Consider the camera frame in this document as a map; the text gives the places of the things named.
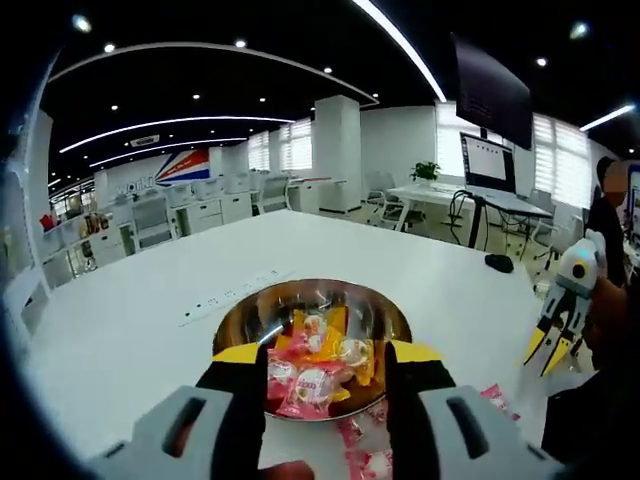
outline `red object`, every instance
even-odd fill
[[[43,215],[40,218],[40,225],[44,228],[44,231],[47,232],[53,228],[53,219],[51,215]]]

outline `ceiling light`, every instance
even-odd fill
[[[130,127],[119,128],[117,130],[111,130],[110,132],[101,133],[100,135],[95,135],[93,137],[85,138],[80,142],[74,143],[73,145],[69,145],[68,147],[63,148],[58,153],[68,152],[69,150],[79,147],[80,145],[84,145],[85,143],[92,142],[94,140],[98,140],[99,138],[108,137],[109,135],[115,135],[116,133],[127,132],[129,130],[135,130],[137,128],[145,128],[145,127],[153,127],[155,125],[166,125],[169,123],[180,123],[180,122],[195,122],[200,120],[257,120],[260,122],[280,122],[280,123],[294,123],[294,120],[285,120],[283,118],[270,118],[270,117],[235,117],[232,115],[222,115],[218,117],[188,117],[188,118],[174,118],[173,120],[160,120],[158,122],[149,122],[149,123],[141,123],[139,125],[132,125]]]
[[[589,33],[589,25],[584,22],[576,22],[573,24],[571,28],[571,33],[569,33],[569,38],[571,40],[576,40],[578,38],[584,37],[587,33]]]
[[[84,15],[74,15],[71,17],[71,23],[73,24],[73,28],[82,33],[89,33],[91,31],[91,24]]]
[[[635,110],[636,106],[635,105],[625,105],[622,108],[619,108],[618,110],[611,112],[607,115],[605,115],[602,118],[599,118],[597,120],[594,120],[591,123],[586,124],[584,127],[580,128],[581,132],[586,132],[587,130],[591,130],[593,127],[597,127],[598,125],[602,125],[605,122],[608,122],[611,119],[614,119],[616,117],[619,117],[620,115],[624,115],[625,113],[631,112],[632,110]]]
[[[151,147],[151,148],[145,148],[143,150],[137,150],[137,151],[133,152],[133,154],[134,155],[138,155],[139,153],[152,152],[154,150],[162,150],[163,148],[180,147],[180,146],[183,146],[183,145],[191,145],[191,144],[197,144],[197,143],[244,142],[246,139],[247,139],[246,137],[240,137],[240,138],[218,138],[218,139],[214,138],[214,139],[208,139],[208,140],[196,140],[196,141],[193,141],[193,142],[172,143],[172,144],[169,144],[169,145],[161,145],[160,147]],[[92,163],[89,166],[90,167],[97,167],[98,165],[102,165],[103,163],[107,163],[107,162],[111,162],[113,160],[118,160],[120,158],[124,158],[127,155],[131,155],[131,153],[125,153],[124,155],[118,155],[116,157],[107,158],[106,160],[102,160],[100,162]]]
[[[433,76],[427,65],[424,63],[422,58],[420,58],[420,55],[418,54],[418,52],[416,52],[416,49],[411,46],[402,32],[398,30],[398,27],[391,23],[391,21],[385,16],[385,14],[382,13],[373,3],[371,3],[370,0],[352,1],[362,10],[364,10],[373,20],[376,21],[378,25],[380,25],[389,34],[391,38],[393,38],[393,40],[400,46],[400,48],[404,50],[404,53],[406,53],[407,56],[411,59],[413,64],[418,67],[418,70],[420,70],[420,73],[422,73],[427,82],[429,82],[429,85],[431,85],[431,88],[433,88],[433,91],[438,96],[438,100],[440,100],[441,102],[446,102],[447,99],[444,96],[444,92],[440,88],[440,85],[438,85],[438,82],[436,82],[435,77]]]

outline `yellow robot finger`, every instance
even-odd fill
[[[544,342],[544,339],[549,335],[549,330],[551,330],[551,318],[542,317],[542,319],[538,322],[536,329],[531,336],[531,341],[529,342],[529,349],[527,350],[527,356],[525,357],[524,364],[526,365],[529,360],[535,355],[535,353],[540,348],[540,345]]]
[[[572,339],[567,338],[564,335],[562,335],[558,339],[558,343],[556,343],[556,347],[553,349],[553,352],[549,356],[549,360],[547,360],[547,364],[542,369],[542,373],[540,374],[541,377],[549,373],[551,370],[553,370],[553,367],[555,367],[558,364],[558,362],[564,358],[564,356],[569,351],[571,342],[572,342]]]

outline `computer monitor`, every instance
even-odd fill
[[[531,150],[531,93],[495,58],[453,36],[458,60],[456,115]]]
[[[499,143],[460,133],[467,185],[516,193],[513,151]]]

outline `tv screen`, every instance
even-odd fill
[[[453,35],[458,60],[456,115],[531,149],[531,93],[495,58]]]

